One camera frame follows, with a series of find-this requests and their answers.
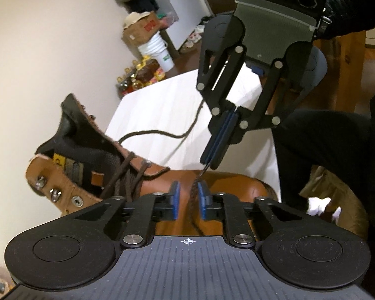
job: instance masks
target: silver screw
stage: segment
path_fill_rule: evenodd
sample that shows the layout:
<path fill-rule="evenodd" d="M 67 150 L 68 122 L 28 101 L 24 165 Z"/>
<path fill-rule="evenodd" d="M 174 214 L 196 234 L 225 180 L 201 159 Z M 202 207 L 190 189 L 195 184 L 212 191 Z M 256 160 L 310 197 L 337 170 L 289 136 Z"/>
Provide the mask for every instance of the silver screw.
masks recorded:
<path fill-rule="evenodd" d="M 125 242 L 128 245 L 137 245 L 140 244 L 143 241 L 142 236 L 138 234 L 128 234 L 123 239 L 123 242 Z"/>
<path fill-rule="evenodd" d="M 218 107 L 214 107 L 211 110 L 211 114 L 213 114 L 214 116 L 218 116 L 220 114 L 220 109 Z"/>
<path fill-rule="evenodd" d="M 247 234 L 235 235 L 233 241 L 239 245 L 248 245 L 253 242 L 253 238 Z"/>
<path fill-rule="evenodd" d="M 276 61 L 275 62 L 275 68 L 277 69 L 282 69 L 284 67 L 284 64 L 281 61 Z"/>
<path fill-rule="evenodd" d="M 272 124 L 273 124 L 273 125 L 279 125 L 279 124 L 281 124 L 281 119 L 280 119 L 278 116 L 275 116 L 275 117 L 272 119 Z"/>
<path fill-rule="evenodd" d="M 198 91 L 203 91 L 205 87 L 206 87 L 206 86 L 204 85 L 204 83 L 199 83 L 199 84 L 197 85 L 197 90 L 198 90 Z"/>
<path fill-rule="evenodd" d="M 59 190 L 59 189 L 52 189 L 51 191 L 50 191 L 50 196 L 51 196 L 51 201 L 53 202 L 53 203 L 57 203 L 58 202 L 58 200 L 60 199 L 60 197 L 61 197 L 61 191 Z"/>
<path fill-rule="evenodd" d="M 84 206 L 84 200 L 80 196 L 74 196 L 72 198 L 71 202 L 77 208 L 81 208 L 82 206 Z"/>
<path fill-rule="evenodd" d="M 242 46 L 238 46 L 238 47 L 235 48 L 235 52 L 236 52 L 236 53 L 239 53 L 239 54 L 240 54 L 240 53 L 242 53 L 243 51 L 244 51 L 244 49 L 243 49 Z"/>
<path fill-rule="evenodd" d="M 47 178 L 44 176 L 39 176 L 36 180 L 35 187 L 38 191 L 40 191 L 44 186 L 47 184 Z"/>
<path fill-rule="evenodd" d="M 242 130 L 246 130 L 249 127 L 249 122 L 248 121 L 241 121 L 240 124 L 239 124 L 239 127 Z"/>

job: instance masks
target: white table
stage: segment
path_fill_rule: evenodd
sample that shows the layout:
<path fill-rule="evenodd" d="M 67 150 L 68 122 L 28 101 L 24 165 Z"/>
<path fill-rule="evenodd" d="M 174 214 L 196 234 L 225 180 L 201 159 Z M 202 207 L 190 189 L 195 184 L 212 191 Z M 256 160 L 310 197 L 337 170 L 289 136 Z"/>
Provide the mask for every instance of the white table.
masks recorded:
<path fill-rule="evenodd" d="M 197 75 L 197 70 L 185 73 L 125 96 L 106 134 L 114 140 L 142 130 L 183 134 L 192 124 L 202 100 L 196 90 Z M 228 100 L 253 110 L 261 90 L 259 77 L 243 67 Z M 183 142 L 162 135 L 143 135 L 131 137 L 123 146 L 171 169 L 202 169 L 200 157 L 210 140 L 207 126 L 211 116 L 204 104 L 197 124 Z M 280 199 L 278 166 L 270 129 L 247 132 L 241 143 L 229 147 L 217 170 L 263 180 L 274 188 Z"/>

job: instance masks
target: white bucket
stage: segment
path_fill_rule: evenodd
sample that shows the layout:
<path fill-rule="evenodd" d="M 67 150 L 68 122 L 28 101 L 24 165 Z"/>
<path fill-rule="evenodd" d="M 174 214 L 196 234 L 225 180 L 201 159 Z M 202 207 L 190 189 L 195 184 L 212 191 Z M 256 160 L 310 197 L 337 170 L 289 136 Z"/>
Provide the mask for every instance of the white bucket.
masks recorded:
<path fill-rule="evenodd" d="M 168 53 L 166 42 L 161 38 L 160 33 L 156 33 L 148 43 L 139 46 L 137 49 L 144 55 L 149 55 L 156 59 L 164 72 L 170 71 L 175 64 L 170 53 Z"/>

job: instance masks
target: beige hat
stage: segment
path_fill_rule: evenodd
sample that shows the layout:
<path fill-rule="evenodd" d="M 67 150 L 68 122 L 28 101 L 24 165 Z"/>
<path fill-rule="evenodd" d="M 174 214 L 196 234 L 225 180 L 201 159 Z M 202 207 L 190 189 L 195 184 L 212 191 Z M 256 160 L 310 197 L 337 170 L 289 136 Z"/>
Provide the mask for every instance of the beige hat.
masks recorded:
<path fill-rule="evenodd" d="M 130 25 L 136 24 L 140 19 L 150 16 L 150 12 L 137 13 L 132 12 L 123 22 L 123 28 L 127 29 Z"/>

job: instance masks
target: shoe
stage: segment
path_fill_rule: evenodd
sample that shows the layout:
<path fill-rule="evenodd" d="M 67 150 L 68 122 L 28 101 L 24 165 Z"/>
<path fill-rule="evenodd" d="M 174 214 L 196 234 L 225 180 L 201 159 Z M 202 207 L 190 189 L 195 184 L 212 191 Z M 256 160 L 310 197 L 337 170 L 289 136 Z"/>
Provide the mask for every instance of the shoe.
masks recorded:
<path fill-rule="evenodd" d="M 128 202 L 155 192 L 168 192 L 172 182 L 181 184 L 179 218 L 160 222 L 156 233 L 194 236 L 197 231 L 189 220 L 189 199 L 199 172 L 170 170 L 143 159 L 106 136 L 84 107 L 68 95 L 61 104 L 62 117 L 57 133 L 38 147 L 26 171 L 29 186 L 47 197 L 63 215 L 74 213 L 112 196 Z M 238 196 L 243 202 L 255 197 L 277 199 L 275 192 L 260 180 L 230 173 L 204 175 L 212 192 Z M 199 218 L 195 201 L 196 224 L 208 235 L 222 234 L 222 224 Z"/>

